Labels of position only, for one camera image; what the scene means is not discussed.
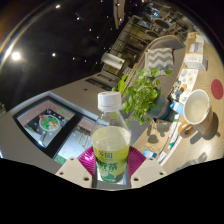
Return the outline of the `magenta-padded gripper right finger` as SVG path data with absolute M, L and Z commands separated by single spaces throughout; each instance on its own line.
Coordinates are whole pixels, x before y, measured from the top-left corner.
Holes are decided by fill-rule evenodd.
M 143 187 L 167 175 L 155 158 L 146 158 L 134 147 L 129 149 L 127 165 L 132 189 Z

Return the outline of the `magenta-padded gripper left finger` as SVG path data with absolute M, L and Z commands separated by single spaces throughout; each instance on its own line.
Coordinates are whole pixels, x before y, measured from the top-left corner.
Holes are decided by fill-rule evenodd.
M 89 147 L 77 158 L 69 158 L 56 175 L 84 188 L 97 185 L 97 166 L 94 150 Z

